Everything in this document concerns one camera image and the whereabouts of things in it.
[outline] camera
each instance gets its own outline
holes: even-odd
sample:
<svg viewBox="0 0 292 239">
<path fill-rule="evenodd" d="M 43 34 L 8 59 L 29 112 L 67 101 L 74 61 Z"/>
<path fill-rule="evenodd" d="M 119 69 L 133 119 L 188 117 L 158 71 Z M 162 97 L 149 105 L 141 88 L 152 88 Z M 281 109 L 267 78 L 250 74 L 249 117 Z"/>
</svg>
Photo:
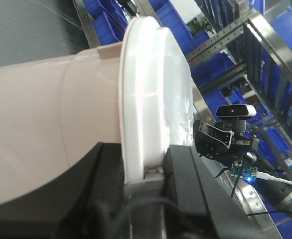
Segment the camera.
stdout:
<svg viewBox="0 0 292 239">
<path fill-rule="evenodd" d="M 220 106 L 216 112 L 216 116 L 222 120 L 250 120 L 256 116 L 256 114 L 255 107 L 251 105 Z"/>
</svg>

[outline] metal frame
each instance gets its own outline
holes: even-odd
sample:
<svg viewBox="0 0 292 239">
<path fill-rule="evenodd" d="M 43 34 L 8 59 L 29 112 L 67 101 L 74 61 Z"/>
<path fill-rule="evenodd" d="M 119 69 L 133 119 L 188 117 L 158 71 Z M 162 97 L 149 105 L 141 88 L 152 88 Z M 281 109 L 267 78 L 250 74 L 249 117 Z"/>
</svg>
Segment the metal frame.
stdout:
<svg viewBox="0 0 292 239">
<path fill-rule="evenodd" d="M 134 0 L 136 3 L 136 7 L 139 10 L 139 15 L 141 16 L 152 16 L 153 18 L 156 19 L 156 21 L 162 26 L 156 12 L 150 5 L 148 0 Z"/>
<path fill-rule="evenodd" d="M 96 31 L 92 25 L 92 17 L 87 13 L 86 7 L 83 0 L 73 0 L 77 15 L 83 27 L 88 45 L 90 48 L 95 48 L 100 46 L 100 41 L 97 37 Z"/>
<path fill-rule="evenodd" d="M 292 140 L 292 129 L 290 128 L 292 113 L 288 116 L 288 111 L 292 105 L 292 95 L 283 114 L 280 109 L 280 105 L 283 102 L 284 89 L 287 87 L 288 81 L 292 83 L 292 50 L 259 12 L 254 9 L 249 10 L 246 14 L 240 16 L 233 23 L 218 32 L 213 38 L 193 50 L 186 56 L 188 64 L 190 68 L 196 67 L 197 64 L 208 60 L 216 53 L 225 49 L 227 44 L 229 45 L 237 41 L 242 36 L 245 38 L 245 54 L 242 56 L 242 62 L 240 62 L 240 64 L 247 65 L 249 85 L 282 125 L 289 136 L 288 139 Z M 264 86 L 260 84 L 262 48 L 269 54 L 266 83 Z M 274 63 L 279 66 L 284 76 L 280 79 L 280 87 L 276 99 L 274 102 L 270 102 L 268 100 L 269 84 L 271 82 L 270 69 L 274 66 Z M 212 81 L 212 83 L 200 89 L 200 91 L 205 95 L 214 89 L 213 86 L 220 86 L 225 81 L 234 81 L 234 77 L 238 77 L 238 74 L 231 74 L 231 72 L 226 72 L 224 75 L 229 75 L 229 78 L 225 79 L 225 77 L 218 77 Z"/>
</svg>

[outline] metal rail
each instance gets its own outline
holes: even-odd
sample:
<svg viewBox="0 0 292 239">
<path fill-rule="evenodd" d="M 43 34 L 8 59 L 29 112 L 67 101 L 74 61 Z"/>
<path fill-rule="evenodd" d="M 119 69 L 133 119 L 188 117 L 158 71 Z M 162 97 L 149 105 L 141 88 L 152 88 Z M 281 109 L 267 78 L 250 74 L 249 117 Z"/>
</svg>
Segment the metal rail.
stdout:
<svg viewBox="0 0 292 239">
<path fill-rule="evenodd" d="M 77 15 L 83 27 L 88 45 L 90 48 L 95 48 L 100 46 L 100 41 L 97 37 L 96 31 L 93 27 L 92 21 L 94 21 L 91 16 L 87 13 L 86 7 L 83 0 L 73 0 Z"/>
</svg>

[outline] wire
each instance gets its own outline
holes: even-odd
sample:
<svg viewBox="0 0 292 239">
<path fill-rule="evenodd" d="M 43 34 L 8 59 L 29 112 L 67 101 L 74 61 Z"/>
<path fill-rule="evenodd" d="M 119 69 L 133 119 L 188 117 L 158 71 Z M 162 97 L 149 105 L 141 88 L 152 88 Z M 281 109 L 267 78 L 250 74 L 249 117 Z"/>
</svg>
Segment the wire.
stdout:
<svg viewBox="0 0 292 239">
<path fill-rule="evenodd" d="M 227 171 L 227 170 L 230 171 L 229 168 L 223 168 L 223 169 L 221 169 L 221 171 L 215 176 L 215 178 L 218 178 L 221 174 L 223 174 L 223 173 L 224 173 L 225 171 Z"/>
<path fill-rule="evenodd" d="M 128 220 L 130 214 L 140 208 L 150 204 L 163 204 L 166 206 L 167 209 L 171 210 L 175 213 L 181 221 L 181 224 L 187 227 L 189 230 L 197 233 L 201 233 L 202 230 L 198 229 L 193 225 L 193 223 L 182 214 L 176 204 L 170 201 L 167 198 L 143 198 L 143 199 L 136 199 L 134 201 L 130 201 L 116 216 L 115 220 L 110 224 L 110 229 L 108 230 L 106 239 L 117 239 L 119 237 L 121 228 Z"/>
<path fill-rule="evenodd" d="M 264 172 L 260 172 L 260 171 L 256 172 L 255 176 L 257 178 L 264 179 L 264 180 L 278 181 L 278 182 L 282 182 L 282 183 L 286 183 L 286 184 L 292 185 L 292 181 L 289 181 L 289 180 L 286 180 L 286 179 L 283 179 L 283 178 L 277 178 L 277 177 L 269 175 L 268 173 L 264 173 Z"/>
<path fill-rule="evenodd" d="M 247 216 L 264 215 L 264 214 L 271 214 L 271 213 L 284 213 L 284 214 L 287 214 L 287 213 L 282 212 L 282 211 L 268 211 L 268 212 L 261 212 L 261 213 L 249 213 L 249 214 L 247 214 Z"/>
<path fill-rule="evenodd" d="M 239 178 L 240 176 L 242 175 L 242 171 L 244 170 L 244 163 L 245 163 L 245 160 L 246 160 L 246 154 L 242 154 L 241 157 L 240 157 L 242 163 L 241 163 L 241 168 L 239 170 L 239 173 L 237 175 L 237 178 L 236 178 L 236 181 L 235 181 L 235 184 L 234 184 L 234 187 L 232 189 L 232 192 L 231 192 L 231 195 L 230 195 L 230 198 L 233 198 L 234 194 L 235 194 L 235 190 L 236 190 L 236 187 L 237 187 L 237 184 L 238 184 L 238 181 L 239 181 Z"/>
</svg>

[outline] green circuit board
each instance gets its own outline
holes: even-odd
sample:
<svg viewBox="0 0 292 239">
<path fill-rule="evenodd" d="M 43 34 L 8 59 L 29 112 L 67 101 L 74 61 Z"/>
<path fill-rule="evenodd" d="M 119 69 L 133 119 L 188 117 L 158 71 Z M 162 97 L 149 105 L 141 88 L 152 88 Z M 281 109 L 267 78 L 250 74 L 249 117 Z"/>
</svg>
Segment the green circuit board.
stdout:
<svg viewBox="0 0 292 239">
<path fill-rule="evenodd" d="M 241 164 L 234 162 L 231 166 L 230 175 L 233 177 L 238 177 L 241 166 L 242 166 Z M 258 171 L 257 167 L 244 165 L 244 168 L 240 177 L 246 181 L 255 182 L 256 177 L 252 173 L 257 172 L 257 171 Z"/>
</svg>

